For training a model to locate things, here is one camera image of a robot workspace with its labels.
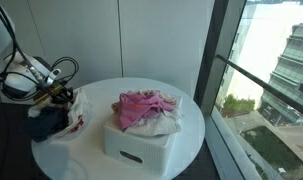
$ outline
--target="fabric pile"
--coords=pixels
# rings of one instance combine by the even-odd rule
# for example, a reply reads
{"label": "fabric pile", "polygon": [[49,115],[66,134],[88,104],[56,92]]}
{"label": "fabric pile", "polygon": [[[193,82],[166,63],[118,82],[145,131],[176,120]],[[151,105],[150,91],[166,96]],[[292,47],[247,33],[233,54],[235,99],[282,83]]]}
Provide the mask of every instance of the fabric pile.
{"label": "fabric pile", "polygon": [[66,128],[69,123],[67,106],[56,105],[42,109],[31,108],[29,117],[24,121],[24,132],[36,142]]}
{"label": "fabric pile", "polygon": [[121,129],[130,134],[156,136],[181,131],[181,99],[158,90],[129,91],[111,105],[118,114]]}

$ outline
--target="pink cloth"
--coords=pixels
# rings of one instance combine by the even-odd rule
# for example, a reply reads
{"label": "pink cloth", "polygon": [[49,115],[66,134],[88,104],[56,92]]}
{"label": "pink cloth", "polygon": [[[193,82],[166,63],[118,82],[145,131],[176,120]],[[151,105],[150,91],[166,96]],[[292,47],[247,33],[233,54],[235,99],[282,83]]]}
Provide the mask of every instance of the pink cloth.
{"label": "pink cloth", "polygon": [[175,107],[164,102],[159,93],[152,95],[128,92],[120,94],[119,119],[122,130],[135,124],[140,118],[149,118],[161,110],[172,111]]}

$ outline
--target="dark floor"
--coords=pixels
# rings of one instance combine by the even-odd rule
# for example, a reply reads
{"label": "dark floor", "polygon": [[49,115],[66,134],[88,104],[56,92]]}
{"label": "dark floor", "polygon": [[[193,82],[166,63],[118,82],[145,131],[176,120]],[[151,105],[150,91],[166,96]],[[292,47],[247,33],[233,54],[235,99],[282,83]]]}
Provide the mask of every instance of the dark floor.
{"label": "dark floor", "polygon": [[[49,179],[34,161],[31,141],[22,130],[28,108],[26,105],[0,104],[0,179]],[[191,165],[175,178],[189,179],[219,179],[206,142]]]}

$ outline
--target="round white table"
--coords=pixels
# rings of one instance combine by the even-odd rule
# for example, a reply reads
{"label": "round white table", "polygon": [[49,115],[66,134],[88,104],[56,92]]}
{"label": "round white table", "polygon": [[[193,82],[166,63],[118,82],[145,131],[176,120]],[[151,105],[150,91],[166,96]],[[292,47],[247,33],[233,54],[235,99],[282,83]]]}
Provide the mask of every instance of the round white table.
{"label": "round white table", "polygon": [[[92,105],[93,115],[88,126],[72,140],[32,141],[35,161],[52,179],[173,179],[194,160],[204,139],[203,115],[196,103],[181,90],[150,79],[108,79],[82,87]],[[170,155],[167,172],[155,176],[113,159],[103,152],[103,122],[113,113],[111,104],[119,101],[120,93],[138,89],[157,89],[182,97],[184,117]]]}

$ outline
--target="pavement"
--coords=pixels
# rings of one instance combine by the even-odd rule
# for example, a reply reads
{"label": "pavement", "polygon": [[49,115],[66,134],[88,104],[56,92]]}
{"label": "pavement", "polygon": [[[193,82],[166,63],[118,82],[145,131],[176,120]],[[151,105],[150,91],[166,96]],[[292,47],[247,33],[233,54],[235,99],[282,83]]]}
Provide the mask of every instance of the pavement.
{"label": "pavement", "polygon": [[[243,138],[238,134],[258,126],[266,126],[303,161],[303,151],[298,146],[296,146],[296,145],[303,146],[303,126],[274,127],[266,119],[264,119],[263,116],[261,116],[257,111],[253,111],[250,114],[246,114],[242,116],[225,118],[225,122],[229,125],[231,131],[235,135],[237,135],[238,139],[241,138],[239,139],[239,142],[244,149],[249,149],[248,148],[249,145],[246,145],[245,143],[241,143],[243,141]],[[268,177],[274,176],[274,172],[272,172],[271,170],[268,170],[268,172],[269,172],[269,174],[267,174]]]}

